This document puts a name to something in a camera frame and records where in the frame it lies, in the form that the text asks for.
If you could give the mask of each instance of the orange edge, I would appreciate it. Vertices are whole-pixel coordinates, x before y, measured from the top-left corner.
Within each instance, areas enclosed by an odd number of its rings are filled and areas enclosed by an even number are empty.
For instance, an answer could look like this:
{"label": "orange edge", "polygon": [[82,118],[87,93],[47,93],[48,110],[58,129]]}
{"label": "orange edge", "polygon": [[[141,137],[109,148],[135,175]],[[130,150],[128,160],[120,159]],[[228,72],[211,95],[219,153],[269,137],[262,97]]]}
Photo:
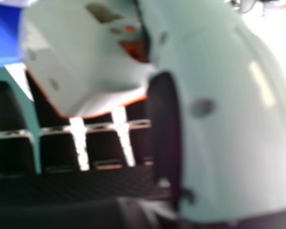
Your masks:
{"label": "orange edge", "polygon": [[[62,115],[60,113],[60,111],[49,101],[49,96],[48,94],[43,90],[43,88],[40,86],[40,84],[38,83],[38,81],[36,80],[35,76],[32,74],[32,72],[30,71],[30,69],[27,67],[26,71],[28,72],[29,76],[32,78],[32,80],[34,81],[34,83],[37,85],[37,87],[39,88],[39,90],[41,91],[41,93],[43,94],[43,96],[46,98],[46,100],[50,103],[51,107],[54,109],[54,111],[57,113],[57,115],[61,118],[66,118],[66,119],[69,119],[69,118],[73,118],[72,116],[65,116],[65,115]],[[131,104],[134,104],[134,103],[137,103],[137,102],[140,102],[140,101],[143,101],[147,99],[147,95],[143,95],[139,98],[136,98],[134,100],[131,100],[125,104],[121,104],[120,106],[129,106]],[[111,112],[105,112],[105,113],[102,113],[102,114],[98,114],[98,115],[92,115],[92,116],[86,116],[86,117],[81,117],[82,119],[90,119],[90,118],[97,118],[97,117],[101,117],[103,115],[107,115],[107,114],[110,114]]]}

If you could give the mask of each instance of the blue panel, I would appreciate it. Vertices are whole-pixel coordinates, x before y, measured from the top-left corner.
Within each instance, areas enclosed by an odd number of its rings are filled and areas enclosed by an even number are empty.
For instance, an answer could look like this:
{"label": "blue panel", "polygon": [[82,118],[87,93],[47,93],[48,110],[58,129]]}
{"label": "blue panel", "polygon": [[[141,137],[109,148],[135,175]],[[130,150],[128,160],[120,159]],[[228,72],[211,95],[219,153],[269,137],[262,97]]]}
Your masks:
{"label": "blue panel", "polygon": [[0,67],[20,62],[20,17],[21,8],[0,5]]}

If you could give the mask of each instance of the blue object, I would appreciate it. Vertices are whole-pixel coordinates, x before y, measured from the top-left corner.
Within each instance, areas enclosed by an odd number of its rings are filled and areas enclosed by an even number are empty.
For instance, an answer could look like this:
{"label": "blue object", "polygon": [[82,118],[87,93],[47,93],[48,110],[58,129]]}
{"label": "blue object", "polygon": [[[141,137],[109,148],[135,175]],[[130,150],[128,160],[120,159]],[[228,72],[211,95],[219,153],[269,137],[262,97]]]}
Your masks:
{"label": "blue object", "polygon": [[21,62],[19,26],[22,8],[0,5],[0,67]]}

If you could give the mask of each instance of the white robotic housing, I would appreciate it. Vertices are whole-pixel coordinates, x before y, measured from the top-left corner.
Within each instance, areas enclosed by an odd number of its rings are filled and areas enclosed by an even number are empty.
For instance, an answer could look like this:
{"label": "white robotic housing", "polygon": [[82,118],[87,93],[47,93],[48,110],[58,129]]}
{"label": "white robotic housing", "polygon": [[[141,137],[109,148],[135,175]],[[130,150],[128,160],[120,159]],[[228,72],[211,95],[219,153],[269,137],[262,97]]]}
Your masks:
{"label": "white robotic housing", "polygon": [[[110,111],[167,72],[181,117],[181,188],[196,196],[180,200],[182,216],[237,221],[285,210],[286,85],[269,49],[221,1],[140,0],[151,64],[137,62],[109,32],[137,27],[133,2],[98,2],[125,16],[100,24],[88,0],[44,0],[25,13],[25,63],[59,112]],[[208,115],[193,112],[201,100],[214,104]]]}

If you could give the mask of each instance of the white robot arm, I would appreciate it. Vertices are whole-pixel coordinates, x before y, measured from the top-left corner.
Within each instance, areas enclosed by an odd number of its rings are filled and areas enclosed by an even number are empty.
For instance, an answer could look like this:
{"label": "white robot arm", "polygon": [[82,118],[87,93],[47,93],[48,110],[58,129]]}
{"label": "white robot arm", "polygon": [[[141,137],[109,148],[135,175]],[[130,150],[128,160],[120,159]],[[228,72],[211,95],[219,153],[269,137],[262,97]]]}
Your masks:
{"label": "white robot arm", "polygon": [[149,97],[156,176],[171,183],[184,218],[286,210],[284,76],[227,5],[43,0],[24,22],[24,61],[61,115]]}

